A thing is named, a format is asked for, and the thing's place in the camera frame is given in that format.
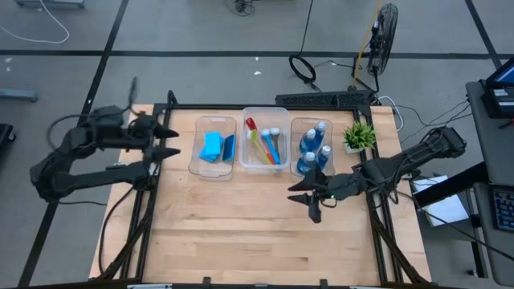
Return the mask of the grey side desk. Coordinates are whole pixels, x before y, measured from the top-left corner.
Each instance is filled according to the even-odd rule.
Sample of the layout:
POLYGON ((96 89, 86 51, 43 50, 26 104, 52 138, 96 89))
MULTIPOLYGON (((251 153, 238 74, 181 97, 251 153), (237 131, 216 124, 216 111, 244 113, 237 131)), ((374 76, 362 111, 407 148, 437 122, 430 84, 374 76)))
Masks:
POLYGON ((492 119, 483 106, 483 86, 466 83, 467 96, 479 139, 488 179, 473 185, 483 237, 493 280, 499 285, 514 287, 514 231, 494 226, 494 194, 514 193, 514 125, 502 126, 506 119, 492 119))

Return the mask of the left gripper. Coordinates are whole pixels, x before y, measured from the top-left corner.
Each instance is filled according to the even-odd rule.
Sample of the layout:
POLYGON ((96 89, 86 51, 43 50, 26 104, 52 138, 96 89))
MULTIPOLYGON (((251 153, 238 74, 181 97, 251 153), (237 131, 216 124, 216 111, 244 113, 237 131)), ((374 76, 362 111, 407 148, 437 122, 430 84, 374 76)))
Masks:
POLYGON ((178 137, 179 133, 159 124, 158 118, 145 113, 137 113, 137 117, 129 124, 130 149, 140 149, 147 162, 159 162, 177 155, 180 149, 153 146, 153 139, 178 137))

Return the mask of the green dish brush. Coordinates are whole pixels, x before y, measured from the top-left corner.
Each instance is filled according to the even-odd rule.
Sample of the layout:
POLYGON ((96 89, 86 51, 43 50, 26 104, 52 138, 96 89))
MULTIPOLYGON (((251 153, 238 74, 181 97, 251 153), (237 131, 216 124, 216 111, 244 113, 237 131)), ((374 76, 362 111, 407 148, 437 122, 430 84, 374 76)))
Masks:
POLYGON ((250 139, 253 142, 253 144, 255 145, 255 147, 258 149, 259 153, 261 154, 262 158, 264 159, 264 162, 267 165, 272 165, 272 161, 270 160, 268 154, 266 153, 260 140, 258 139, 257 131, 255 129, 250 131, 250 139))

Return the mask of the red dish brush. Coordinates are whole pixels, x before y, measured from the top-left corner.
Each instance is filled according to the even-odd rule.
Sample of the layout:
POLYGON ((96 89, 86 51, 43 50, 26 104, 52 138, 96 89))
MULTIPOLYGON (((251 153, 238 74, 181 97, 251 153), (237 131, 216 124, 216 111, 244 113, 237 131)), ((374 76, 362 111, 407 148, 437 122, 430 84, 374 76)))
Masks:
POLYGON ((246 124, 246 125, 247 125, 247 127, 249 128, 249 138, 250 138, 250 131, 251 131, 251 130, 255 129, 255 130, 257 131, 257 137, 258 137, 258 139, 260 140, 260 142, 261 142, 261 144, 262 144, 262 146, 263 146, 264 150, 265 150, 265 151, 266 151, 266 153, 268 154, 268 156, 269 156, 270 160, 272 161, 272 164, 274 165, 274 160, 273 160, 273 158, 272 158, 272 155, 271 155, 271 153, 266 149, 265 145, 264 145, 264 144, 263 144, 263 142, 261 141, 261 139, 260 139, 260 134, 259 134, 259 131, 258 131, 258 129, 257 129, 257 126, 256 126, 256 124, 255 124, 254 120, 253 120, 251 117, 248 117, 248 118, 246 118, 246 119, 245 119, 245 124, 246 124))

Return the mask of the shallow clear plastic tray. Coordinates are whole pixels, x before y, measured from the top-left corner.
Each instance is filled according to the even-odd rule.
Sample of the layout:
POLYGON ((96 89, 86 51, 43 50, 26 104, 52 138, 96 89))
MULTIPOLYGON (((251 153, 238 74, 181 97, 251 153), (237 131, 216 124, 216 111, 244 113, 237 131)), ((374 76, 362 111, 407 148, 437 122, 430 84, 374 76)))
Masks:
POLYGON ((207 180, 226 181, 231 178, 234 159, 223 161, 219 157, 215 162, 204 161, 199 154, 205 146, 207 132, 219 132, 226 139, 236 133, 236 121, 227 116, 200 116, 195 123, 194 144, 188 170, 197 177, 207 180))
POLYGON ((296 165, 297 161, 299 160, 300 156, 303 154, 300 152, 300 140, 302 136, 311 128, 315 128, 316 124, 320 121, 324 121, 326 123, 326 132, 324 135, 323 143, 322 145, 317 149, 313 150, 313 152, 317 155, 318 151, 321 147, 328 145, 331 147, 332 152, 331 156, 328 159, 328 163, 325 166, 325 168, 322 171, 325 175, 333 175, 335 173, 335 169, 333 166, 333 147, 332 147, 332 123, 329 120, 326 119, 317 119, 317 118, 295 118, 292 121, 291 126, 291 164, 290 164, 290 170, 293 175, 296 177, 303 177, 304 175, 301 175, 297 172, 296 165))

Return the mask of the green plant in white pot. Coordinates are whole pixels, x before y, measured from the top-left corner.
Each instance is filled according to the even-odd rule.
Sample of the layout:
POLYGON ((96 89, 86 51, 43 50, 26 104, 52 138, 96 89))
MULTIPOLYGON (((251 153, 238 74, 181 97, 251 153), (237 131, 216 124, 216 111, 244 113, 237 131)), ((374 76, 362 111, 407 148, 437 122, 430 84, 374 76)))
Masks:
POLYGON ((347 153, 359 153, 366 149, 374 149, 376 131, 370 125, 356 121, 343 132, 343 138, 347 153))

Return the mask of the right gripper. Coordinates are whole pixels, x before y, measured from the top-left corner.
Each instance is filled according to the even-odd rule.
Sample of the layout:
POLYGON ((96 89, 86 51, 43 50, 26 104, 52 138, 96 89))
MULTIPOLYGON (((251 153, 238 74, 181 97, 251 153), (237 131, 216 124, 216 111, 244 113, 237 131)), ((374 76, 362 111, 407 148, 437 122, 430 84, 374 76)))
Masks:
MULTIPOLYGON (((368 189, 367 180, 359 172, 326 176, 319 168, 314 168, 304 176, 302 181, 290 186, 288 191, 311 191, 321 186, 324 187, 320 194, 322 200, 336 199, 337 201, 343 201, 368 189)), ((303 193, 288 196, 288 200, 306 205, 309 218, 314 223, 321 222, 320 200, 317 196, 303 193)))

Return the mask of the black keyboard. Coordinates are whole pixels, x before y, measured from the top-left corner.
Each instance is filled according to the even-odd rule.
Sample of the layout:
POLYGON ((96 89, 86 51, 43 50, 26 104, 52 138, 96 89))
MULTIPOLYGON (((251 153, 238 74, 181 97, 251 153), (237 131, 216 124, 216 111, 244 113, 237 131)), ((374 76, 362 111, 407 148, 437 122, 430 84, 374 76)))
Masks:
POLYGON ((494 187, 491 193, 491 204, 495 228, 514 233, 514 191, 494 187))

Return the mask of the blue dish soap bottle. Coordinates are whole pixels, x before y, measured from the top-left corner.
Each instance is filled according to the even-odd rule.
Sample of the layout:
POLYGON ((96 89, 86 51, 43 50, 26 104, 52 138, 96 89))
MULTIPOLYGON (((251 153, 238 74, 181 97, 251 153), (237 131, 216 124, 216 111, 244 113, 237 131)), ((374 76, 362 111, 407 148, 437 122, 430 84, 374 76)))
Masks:
POLYGON ((315 128, 315 141, 313 148, 317 150, 323 143, 324 135, 326 132, 326 123, 324 121, 320 121, 316 124, 315 128))
POLYGON ((296 169, 301 175, 307 175, 316 167, 316 154, 314 152, 303 153, 297 161, 296 169))
POLYGON ((307 153, 314 150, 316 144, 316 130, 314 128, 309 129, 300 140, 300 152, 307 153))
POLYGON ((328 159, 331 156, 332 149, 330 146, 325 145, 320 148, 316 155, 316 164, 320 168, 320 170, 323 170, 325 166, 328 163, 328 159))

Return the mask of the grey furniture base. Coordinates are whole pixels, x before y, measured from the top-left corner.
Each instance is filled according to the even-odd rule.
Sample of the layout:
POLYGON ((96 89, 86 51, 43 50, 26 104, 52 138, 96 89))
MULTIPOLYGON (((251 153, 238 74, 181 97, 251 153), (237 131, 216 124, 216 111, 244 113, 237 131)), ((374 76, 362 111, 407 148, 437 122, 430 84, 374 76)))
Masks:
POLYGON ((76 6, 84 9, 84 0, 13 0, 18 6, 76 6))
POLYGON ((31 90, 0 88, 0 99, 24 100, 35 103, 39 100, 39 97, 36 92, 31 90))

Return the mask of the deep clear plastic bin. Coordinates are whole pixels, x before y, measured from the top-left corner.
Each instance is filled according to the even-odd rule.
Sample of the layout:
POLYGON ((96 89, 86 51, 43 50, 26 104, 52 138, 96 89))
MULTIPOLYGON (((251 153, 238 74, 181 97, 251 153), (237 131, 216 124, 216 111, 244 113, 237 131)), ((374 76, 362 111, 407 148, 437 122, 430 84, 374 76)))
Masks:
POLYGON ((290 116, 285 108, 278 107, 247 107, 242 110, 242 127, 239 129, 238 160, 243 169, 250 174, 282 173, 291 164, 290 149, 290 116), (251 117, 259 131, 260 139, 269 151, 266 141, 262 138, 263 129, 279 128, 280 164, 267 165, 258 149, 249 138, 249 128, 245 119, 251 117))

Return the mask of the black laptop computer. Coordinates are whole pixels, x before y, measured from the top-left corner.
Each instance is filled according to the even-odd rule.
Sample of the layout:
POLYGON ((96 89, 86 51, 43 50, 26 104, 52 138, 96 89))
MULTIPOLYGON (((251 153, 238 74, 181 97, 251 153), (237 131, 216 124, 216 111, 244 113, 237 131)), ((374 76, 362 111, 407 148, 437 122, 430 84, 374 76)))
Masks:
POLYGON ((514 118, 514 57, 484 80, 483 89, 481 100, 491 118, 514 118))

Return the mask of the black aluminium frame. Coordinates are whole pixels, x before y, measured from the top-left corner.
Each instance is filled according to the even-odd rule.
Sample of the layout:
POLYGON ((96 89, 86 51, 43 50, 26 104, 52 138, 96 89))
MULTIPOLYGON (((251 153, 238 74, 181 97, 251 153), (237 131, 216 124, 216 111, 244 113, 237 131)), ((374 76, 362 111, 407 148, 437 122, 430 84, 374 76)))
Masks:
POLYGON ((114 185, 108 200, 103 260, 121 251, 149 201, 149 227, 136 242, 116 279, 147 283, 378 286, 408 281, 407 273, 373 230, 373 201, 349 197, 337 207, 323 206, 320 223, 290 200, 296 179, 289 171, 248 173, 235 165, 228 181, 192 175, 194 126, 200 116, 243 119, 240 104, 176 104, 169 126, 179 137, 168 146, 180 153, 165 160, 152 193, 133 193, 114 185))

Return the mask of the black wheeled base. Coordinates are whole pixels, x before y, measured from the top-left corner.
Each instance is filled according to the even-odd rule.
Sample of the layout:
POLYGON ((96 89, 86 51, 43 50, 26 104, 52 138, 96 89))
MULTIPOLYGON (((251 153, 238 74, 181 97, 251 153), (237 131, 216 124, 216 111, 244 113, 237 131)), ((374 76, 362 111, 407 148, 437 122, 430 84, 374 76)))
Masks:
POLYGON ((11 124, 0 124, 0 154, 7 150, 10 143, 16 140, 14 126, 11 124))

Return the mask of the blue dish brush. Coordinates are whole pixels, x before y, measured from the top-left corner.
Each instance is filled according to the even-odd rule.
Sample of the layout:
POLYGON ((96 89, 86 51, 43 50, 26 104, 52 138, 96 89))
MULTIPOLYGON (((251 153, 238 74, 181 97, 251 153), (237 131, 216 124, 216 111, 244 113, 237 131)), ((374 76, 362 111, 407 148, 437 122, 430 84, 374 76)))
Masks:
POLYGON ((270 153, 272 155, 272 158, 274 160, 274 164, 275 165, 279 165, 280 164, 280 158, 279 158, 279 155, 276 152, 275 146, 274 146, 274 144, 273 144, 273 142, 271 140, 271 131, 268 128, 265 128, 265 129, 262 130, 261 136, 262 136, 262 138, 267 143, 269 151, 270 151, 270 153))

